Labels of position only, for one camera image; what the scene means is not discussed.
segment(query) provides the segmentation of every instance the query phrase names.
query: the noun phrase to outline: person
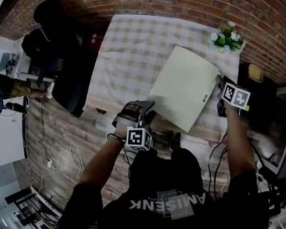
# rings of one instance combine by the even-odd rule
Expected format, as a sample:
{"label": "person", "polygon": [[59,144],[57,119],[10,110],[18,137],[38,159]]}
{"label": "person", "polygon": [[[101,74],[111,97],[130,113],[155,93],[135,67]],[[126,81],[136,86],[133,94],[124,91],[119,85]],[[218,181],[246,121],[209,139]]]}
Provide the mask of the person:
{"label": "person", "polygon": [[54,84],[46,91],[31,88],[31,82],[21,81],[18,79],[10,78],[7,75],[0,74],[0,97],[9,99],[13,97],[29,97],[29,98],[52,98],[51,91]]}
{"label": "person", "polygon": [[[203,189],[196,157],[172,141],[170,160],[154,149],[139,151],[130,167],[129,189],[103,208],[101,189],[124,142],[111,137],[90,160],[75,186],[58,227],[87,228],[267,228],[268,203],[258,195],[254,154],[237,110],[225,103],[228,123],[228,192],[214,201]],[[140,106],[127,109],[140,112]],[[115,135],[126,138],[118,123]]]}

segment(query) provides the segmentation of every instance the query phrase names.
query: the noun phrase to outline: brick wall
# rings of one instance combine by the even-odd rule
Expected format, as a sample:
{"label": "brick wall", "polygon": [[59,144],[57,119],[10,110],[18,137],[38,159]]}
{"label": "brick wall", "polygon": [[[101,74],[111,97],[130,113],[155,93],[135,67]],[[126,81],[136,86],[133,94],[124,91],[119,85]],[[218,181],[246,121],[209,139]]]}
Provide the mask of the brick wall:
{"label": "brick wall", "polygon": [[[0,36],[17,39],[38,25],[44,0],[13,0],[0,12]],[[234,21],[247,41],[241,62],[252,62],[278,84],[286,83],[286,0],[62,0],[80,28],[106,28],[115,14],[176,17],[218,28]]]}

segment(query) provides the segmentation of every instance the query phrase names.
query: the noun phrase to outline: desk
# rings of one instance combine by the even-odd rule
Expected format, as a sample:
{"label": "desk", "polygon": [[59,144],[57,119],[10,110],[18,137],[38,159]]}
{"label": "desk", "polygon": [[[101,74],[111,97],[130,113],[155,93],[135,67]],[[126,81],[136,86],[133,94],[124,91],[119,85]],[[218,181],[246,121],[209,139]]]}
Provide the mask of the desk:
{"label": "desk", "polygon": [[[205,58],[236,82],[239,54],[209,50],[212,32],[218,30],[175,18],[115,15],[95,63],[84,109],[116,114],[129,101],[145,100],[176,45]],[[224,135],[227,122],[217,115],[218,93],[214,89],[188,135],[214,142]],[[159,115],[152,126],[184,133]]]}

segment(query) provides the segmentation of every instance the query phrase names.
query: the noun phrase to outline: wristband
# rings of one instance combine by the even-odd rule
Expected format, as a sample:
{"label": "wristband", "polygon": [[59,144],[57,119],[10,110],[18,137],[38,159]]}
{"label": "wristband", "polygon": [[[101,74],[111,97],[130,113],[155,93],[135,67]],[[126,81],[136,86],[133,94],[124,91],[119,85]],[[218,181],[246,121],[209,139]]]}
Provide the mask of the wristband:
{"label": "wristband", "polygon": [[117,136],[117,135],[114,134],[114,133],[109,133],[109,134],[107,135],[107,138],[108,138],[108,139],[109,139],[110,137],[114,137],[115,139],[126,143],[126,140],[124,140],[123,138],[120,138],[119,136]]}

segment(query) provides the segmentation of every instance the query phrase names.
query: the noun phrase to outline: white cable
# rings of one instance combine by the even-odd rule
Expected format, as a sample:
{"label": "white cable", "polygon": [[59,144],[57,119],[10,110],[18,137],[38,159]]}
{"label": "white cable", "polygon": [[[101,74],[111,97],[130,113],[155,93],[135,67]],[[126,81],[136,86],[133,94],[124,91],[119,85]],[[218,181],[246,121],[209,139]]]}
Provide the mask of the white cable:
{"label": "white cable", "polygon": [[113,190],[113,191],[115,191],[118,195],[120,195],[121,196],[121,193],[119,193],[117,190],[115,190],[114,188],[112,188],[112,187],[106,187],[106,186],[104,186],[105,188],[108,188],[108,189],[111,189],[111,190]]}
{"label": "white cable", "polygon": [[[75,145],[77,146],[79,156],[71,150],[72,144],[75,144]],[[62,152],[61,152],[61,156],[62,156],[62,154],[65,153],[65,152],[70,152],[71,154],[76,155],[76,157],[78,158],[78,162],[80,163],[80,167],[77,166],[77,164],[76,164],[76,162],[75,162],[75,159],[74,159],[74,157],[73,157],[73,155],[72,155],[72,159],[73,159],[73,161],[74,161],[76,167],[79,169],[78,174],[77,174],[77,179],[79,179],[80,172],[84,170],[84,164],[83,164],[83,162],[82,162],[82,156],[81,156],[81,152],[80,152],[80,147],[79,147],[75,142],[72,141],[71,144],[70,144],[70,148],[67,149],[67,150],[65,150],[65,151],[62,151]],[[41,188],[42,188],[43,178],[46,177],[46,176],[51,176],[51,175],[53,175],[54,172],[55,172],[55,170],[57,170],[57,169],[59,168],[59,165],[61,164],[61,156],[60,156],[60,161],[59,161],[57,167],[54,167],[53,165],[51,166],[51,168],[54,169],[52,173],[49,173],[49,174],[45,174],[45,175],[44,175],[44,174],[43,174],[43,168],[44,168],[44,167],[43,167],[42,164],[41,164],[41,171],[42,171],[42,175],[41,175],[41,186],[40,186],[40,188],[39,188],[39,190],[38,190],[38,193],[40,193],[40,190],[41,190]]]}

